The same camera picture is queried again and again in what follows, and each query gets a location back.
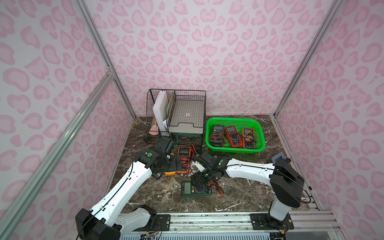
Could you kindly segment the yellow multimeter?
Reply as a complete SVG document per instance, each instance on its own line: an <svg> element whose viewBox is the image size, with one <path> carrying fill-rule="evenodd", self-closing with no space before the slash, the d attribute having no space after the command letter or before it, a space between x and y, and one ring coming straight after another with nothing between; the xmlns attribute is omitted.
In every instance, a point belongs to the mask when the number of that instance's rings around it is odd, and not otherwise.
<svg viewBox="0 0 384 240"><path fill-rule="evenodd" d="M175 175L177 173L176 170L168 170L168 171L165 171L165 175L166 176L172 176L172 175Z"/></svg>

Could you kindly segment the black multimeter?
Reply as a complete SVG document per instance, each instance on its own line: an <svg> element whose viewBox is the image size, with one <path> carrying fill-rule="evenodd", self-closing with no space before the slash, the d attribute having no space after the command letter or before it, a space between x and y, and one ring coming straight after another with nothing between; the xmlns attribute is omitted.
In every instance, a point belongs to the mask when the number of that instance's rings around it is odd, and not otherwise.
<svg viewBox="0 0 384 240"><path fill-rule="evenodd" d="M200 147L196 147L193 144L190 144L189 147L190 147L190 150L191 150L191 159L192 160L197 159L199 157L200 152L201 152L201 148Z"/></svg>

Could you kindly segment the dark multimeter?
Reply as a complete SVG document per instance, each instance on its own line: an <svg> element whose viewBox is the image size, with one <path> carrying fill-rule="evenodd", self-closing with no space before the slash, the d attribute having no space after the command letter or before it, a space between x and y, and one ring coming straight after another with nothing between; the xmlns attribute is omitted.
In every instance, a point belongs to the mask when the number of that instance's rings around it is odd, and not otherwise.
<svg viewBox="0 0 384 240"><path fill-rule="evenodd" d="M213 132L209 137L209 143L213 147L223 147L225 144L225 126L213 125Z"/></svg>

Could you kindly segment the green multimeter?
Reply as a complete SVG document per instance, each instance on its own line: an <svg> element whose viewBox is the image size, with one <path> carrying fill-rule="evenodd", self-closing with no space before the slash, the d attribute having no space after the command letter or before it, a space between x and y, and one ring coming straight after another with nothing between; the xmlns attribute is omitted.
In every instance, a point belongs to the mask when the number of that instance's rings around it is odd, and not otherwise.
<svg viewBox="0 0 384 240"><path fill-rule="evenodd" d="M196 185L192 181L183 181L181 195L183 198L211 196L212 188L207 185Z"/></svg>

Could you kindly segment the red multimeter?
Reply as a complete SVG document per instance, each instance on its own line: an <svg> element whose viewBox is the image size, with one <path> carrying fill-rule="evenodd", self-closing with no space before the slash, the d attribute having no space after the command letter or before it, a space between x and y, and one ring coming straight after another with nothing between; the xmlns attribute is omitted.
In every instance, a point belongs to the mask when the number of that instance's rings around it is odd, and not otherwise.
<svg viewBox="0 0 384 240"><path fill-rule="evenodd" d="M241 148L243 146L242 137L235 126L225 127L225 136L231 148Z"/></svg>

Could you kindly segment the orange Victor multimeter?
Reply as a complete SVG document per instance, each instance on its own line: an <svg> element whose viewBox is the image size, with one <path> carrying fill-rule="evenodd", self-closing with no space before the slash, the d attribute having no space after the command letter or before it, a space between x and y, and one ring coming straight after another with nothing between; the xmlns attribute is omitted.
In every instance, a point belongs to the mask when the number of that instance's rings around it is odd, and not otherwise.
<svg viewBox="0 0 384 240"><path fill-rule="evenodd" d="M242 142L244 149L255 149L257 143L254 128L242 129Z"/></svg>

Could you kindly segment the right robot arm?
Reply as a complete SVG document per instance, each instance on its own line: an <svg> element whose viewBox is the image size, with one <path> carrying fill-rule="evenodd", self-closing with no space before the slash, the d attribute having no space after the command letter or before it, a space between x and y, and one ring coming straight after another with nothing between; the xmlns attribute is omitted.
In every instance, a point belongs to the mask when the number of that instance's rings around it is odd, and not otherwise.
<svg viewBox="0 0 384 240"><path fill-rule="evenodd" d="M237 159L214 157L206 152L193 159L199 170L196 186L212 183L222 177L241 178L272 187L276 198L271 203L267 221L284 222L292 208L300 207L304 178L290 165L290 159L271 164L257 164Z"/></svg>

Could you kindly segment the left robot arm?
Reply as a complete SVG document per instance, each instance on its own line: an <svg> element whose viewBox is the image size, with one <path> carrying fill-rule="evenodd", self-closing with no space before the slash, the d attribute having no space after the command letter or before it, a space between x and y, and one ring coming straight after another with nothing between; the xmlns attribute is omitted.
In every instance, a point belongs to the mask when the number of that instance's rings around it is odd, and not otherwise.
<svg viewBox="0 0 384 240"><path fill-rule="evenodd" d="M140 186L148 179L159 179L175 162L172 149L175 143L163 137L152 148L144 148L116 185L90 210L81 209L76 217L80 240L118 240L135 230L156 231L157 212L147 205L123 214L122 210Z"/></svg>

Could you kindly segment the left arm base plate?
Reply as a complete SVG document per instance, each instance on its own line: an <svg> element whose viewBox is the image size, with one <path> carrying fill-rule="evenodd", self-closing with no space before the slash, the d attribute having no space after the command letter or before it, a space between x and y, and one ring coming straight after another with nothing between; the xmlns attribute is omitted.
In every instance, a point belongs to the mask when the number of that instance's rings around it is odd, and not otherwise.
<svg viewBox="0 0 384 240"><path fill-rule="evenodd" d="M169 231L170 230L170 223L171 223L171 215L169 214L159 214L156 215L155 217L151 217L149 220L149 223L142 227L135 229L134 232L153 232L157 231L159 228L163 232Z"/></svg>

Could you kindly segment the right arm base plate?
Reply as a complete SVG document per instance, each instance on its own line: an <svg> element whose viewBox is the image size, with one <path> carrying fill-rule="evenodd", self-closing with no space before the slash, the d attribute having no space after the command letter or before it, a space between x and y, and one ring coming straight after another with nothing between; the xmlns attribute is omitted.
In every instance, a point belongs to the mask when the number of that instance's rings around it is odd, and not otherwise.
<svg viewBox="0 0 384 240"><path fill-rule="evenodd" d="M269 214L250 214L253 230L293 230L294 224L290 214L287 214L283 221L271 217Z"/></svg>

